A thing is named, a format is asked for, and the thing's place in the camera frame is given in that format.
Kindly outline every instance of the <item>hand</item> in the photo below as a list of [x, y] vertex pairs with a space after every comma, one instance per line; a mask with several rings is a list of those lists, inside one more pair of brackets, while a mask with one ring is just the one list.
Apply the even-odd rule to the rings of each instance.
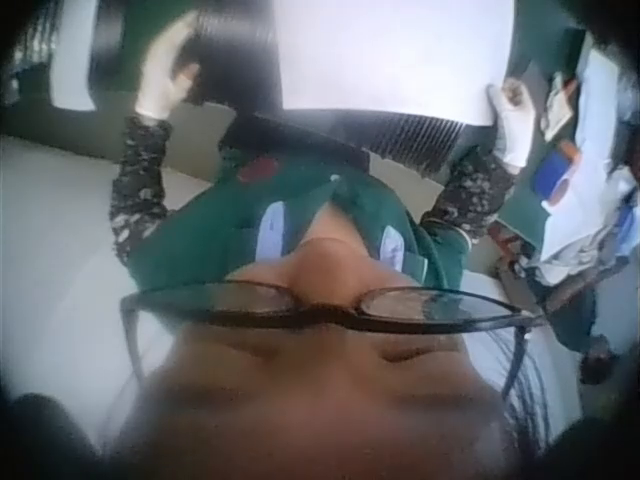
[[151, 44], [142, 67], [142, 82], [135, 110], [153, 120], [166, 120], [171, 110], [185, 99], [199, 66], [188, 65], [173, 78], [172, 70], [180, 50], [193, 34], [196, 14], [189, 12], [164, 30]]
[[536, 109], [524, 83], [508, 78], [502, 88], [489, 86], [489, 98], [498, 114], [498, 136], [493, 154], [517, 175], [527, 165]]

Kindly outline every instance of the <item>desk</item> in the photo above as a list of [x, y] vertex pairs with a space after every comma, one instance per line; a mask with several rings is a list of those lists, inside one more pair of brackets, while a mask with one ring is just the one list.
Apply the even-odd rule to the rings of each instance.
[[[540, 69], [549, 81], [556, 71], [563, 72], [565, 78], [575, 76], [577, 62], [575, 45], [576, 23], [557, 0], [522, 0], [517, 2], [514, 43], [509, 66], [509, 74], [521, 76], [530, 61]], [[544, 228], [549, 214], [542, 207], [540, 197], [531, 189], [531, 178], [538, 165], [556, 143], [562, 139], [573, 139], [577, 122], [577, 99], [579, 92], [571, 98], [574, 107], [572, 120], [556, 134], [554, 140], [546, 143], [540, 128], [536, 125], [533, 146], [527, 167], [520, 174], [518, 184], [511, 198], [500, 211], [498, 221], [530, 243], [536, 250], [542, 248]], [[538, 114], [541, 105], [536, 105]]]

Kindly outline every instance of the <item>red patch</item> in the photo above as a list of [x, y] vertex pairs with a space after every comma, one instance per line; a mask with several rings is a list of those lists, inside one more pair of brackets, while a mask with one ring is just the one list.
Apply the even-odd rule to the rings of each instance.
[[238, 172], [238, 181], [242, 183], [254, 183], [259, 180], [267, 180], [278, 171], [278, 161], [271, 157], [257, 157], [246, 167]]

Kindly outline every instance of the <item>patterned sleeve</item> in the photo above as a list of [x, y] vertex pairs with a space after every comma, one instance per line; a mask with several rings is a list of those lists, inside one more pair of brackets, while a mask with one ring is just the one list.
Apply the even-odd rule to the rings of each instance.
[[127, 118], [125, 151], [113, 181], [109, 220], [114, 249], [125, 263], [131, 249], [167, 217], [160, 166], [165, 157], [171, 125], [146, 125], [137, 116]]
[[494, 155], [477, 150], [458, 162], [451, 177], [420, 224], [447, 224], [476, 241], [487, 234], [505, 200], [511, 195], [515, 177]]

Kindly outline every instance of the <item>white paper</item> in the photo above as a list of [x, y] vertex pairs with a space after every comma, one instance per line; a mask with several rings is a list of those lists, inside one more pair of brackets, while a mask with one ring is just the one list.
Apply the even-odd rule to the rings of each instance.
[[493, 123], [513, 0], [275, 0], [285, 109]]
[[581, 75], [576, 145], [599, 159], [609, 158], [618, 107], [618, 66], [598, 50], [591, 50]]
[[89, 68], [97, 11], [97, 0], [64, 0], [49, 72], [51, 101], [58, 108], [96, 109], [89, 93]]
[[540, 260], [596, 233], [621, 197], [608, 194], [607, 162], [616, 126], [618, 67], [592, 50], [582, 75], [576, 145], [582, 162], [545, 224]]

